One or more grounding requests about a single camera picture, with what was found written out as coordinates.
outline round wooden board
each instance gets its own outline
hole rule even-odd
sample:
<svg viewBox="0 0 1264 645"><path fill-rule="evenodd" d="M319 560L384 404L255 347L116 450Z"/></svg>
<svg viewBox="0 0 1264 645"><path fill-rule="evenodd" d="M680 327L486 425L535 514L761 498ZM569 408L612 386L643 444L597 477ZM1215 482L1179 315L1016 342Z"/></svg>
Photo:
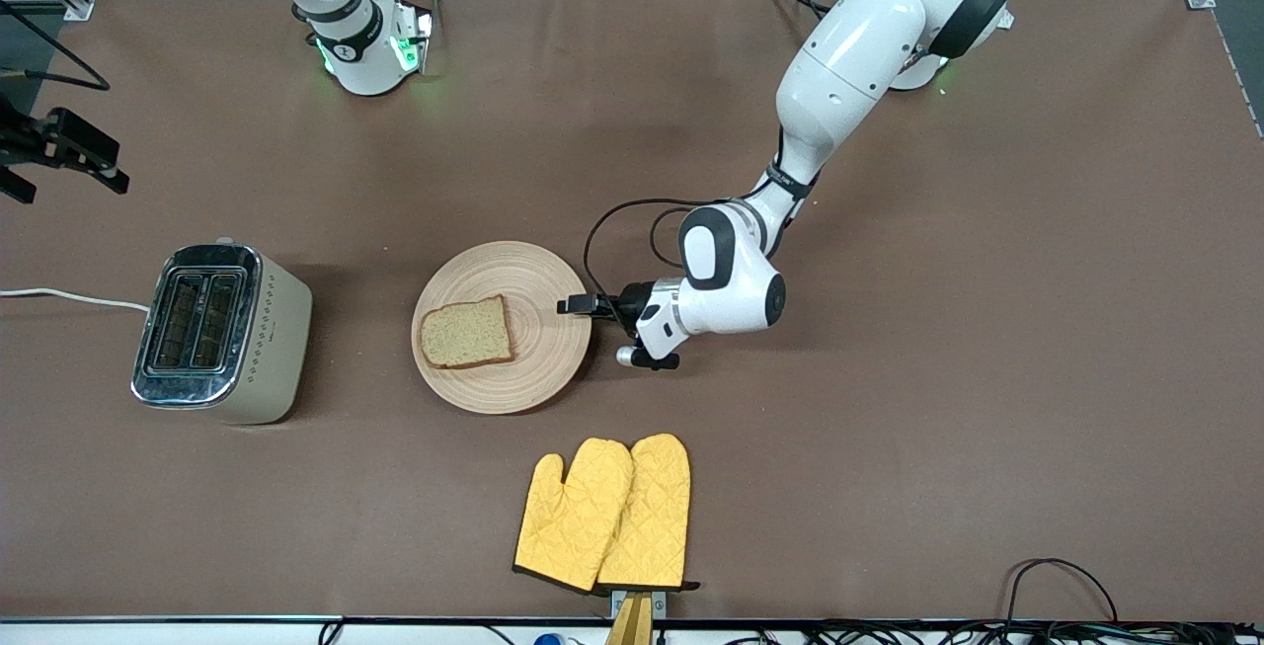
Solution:
<svg viewBox="0 0 1264 645"><path fill-rule="evenodd" d="M466 411L504 415L538 406L575 376L588 352L593 320L559 315L557 300L583 295L579 276L556 254L512 240L470 248L430 277L412 314L412 357L439 397ZM503 295L514 359L439 369L421 353L421 320L454 302Z"/></svg>

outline brown table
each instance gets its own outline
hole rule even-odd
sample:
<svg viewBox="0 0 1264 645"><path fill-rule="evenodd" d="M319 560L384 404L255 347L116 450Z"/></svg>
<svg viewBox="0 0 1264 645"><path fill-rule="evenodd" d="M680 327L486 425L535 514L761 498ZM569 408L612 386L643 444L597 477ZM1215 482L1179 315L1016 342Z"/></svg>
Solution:
<svg viewBox="0 0 1264 645"><path fill-rule="evenodd" d="M284 424L128 392L140 317L0 304L0 612L586 615L509 572L545 453L672 431L695 497L679 616L995 616L1060 555L1126 618L1246 620L1264 592L1264 147L1213 19L1181 0L1014 0L1018 24L892 95L777 257L772 331L614 366L604 326L551 406L479 417L418 376L425 281L488 240L575 263L636 196L744 191L808 29L786 0L449 0L449 64L382 99L321 72L288 3L104 0L64 40L126 196L30 171L4 286L147 301L230 235L311 285ZM599 238L662 276L651 211ZM1025 616L1101 617L1055 572Z"/></svg>

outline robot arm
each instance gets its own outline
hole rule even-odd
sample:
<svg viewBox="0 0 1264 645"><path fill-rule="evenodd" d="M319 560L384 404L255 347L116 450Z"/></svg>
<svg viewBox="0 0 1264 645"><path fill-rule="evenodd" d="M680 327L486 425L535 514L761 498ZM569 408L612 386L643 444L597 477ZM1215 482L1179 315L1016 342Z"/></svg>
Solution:
<svg viewBox="0 0 1264 645"><path fill-rule="evenodd" d="M430 11L399 0L293 0L325 70L355 95L389 92L425 64Z"/></svg>
<svg viewBox="0 0 1264 645"><path fill-rule="evenodd" d="M624 366L676 368L672 353L704 333L742 334L781 317L786 285L769 258L818 172L890 87L930 80L1010 19L1007 0L841 0L800 47L777 90L776 157L746 196L686 214L685 277L631 285L594 316L618 317L636 339ZM584 311L576 297L559 311Z"/></svg>

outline oven mitt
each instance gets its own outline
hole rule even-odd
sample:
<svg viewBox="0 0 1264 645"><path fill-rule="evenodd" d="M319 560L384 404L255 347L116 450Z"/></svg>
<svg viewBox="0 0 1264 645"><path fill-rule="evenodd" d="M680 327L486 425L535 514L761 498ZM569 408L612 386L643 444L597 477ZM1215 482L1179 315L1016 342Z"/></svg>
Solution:
<svg viewBox="0 0 1264 645"><path fill-rule="evenodd" d="M545 455L527 489L513 569L588 593L614 539L632 486L622 443L586 439L562 478L561 455Z"/></svg>
<svg viewBox="0 0 1264 645"><path fill-rule="evenodd" d="M600 574L605 589L685 591L689 529L689 455L675 435L653 435L632 448L632 489Z"/></svg>

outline toaster power cord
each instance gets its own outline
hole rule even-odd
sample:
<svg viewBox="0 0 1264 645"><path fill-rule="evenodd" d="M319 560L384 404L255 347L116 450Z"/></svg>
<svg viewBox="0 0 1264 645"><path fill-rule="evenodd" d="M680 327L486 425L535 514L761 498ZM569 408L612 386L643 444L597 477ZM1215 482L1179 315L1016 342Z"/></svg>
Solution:
<svg viewBox="0 0 1264 645"><path fill-rule="evenodd" d="M73 300L76 302L104 305L106 307L125 307L129 310L137 310L149 314L149 307L144 305L137 305L133 302L116 302L114 300L100 300L97 297L86 297L83 295L76 295L72 292L62 292L61 290L49 290L48 286L37 286L37 288L34 290L0 290L0 297L61 297L63 300Z"/></svg>

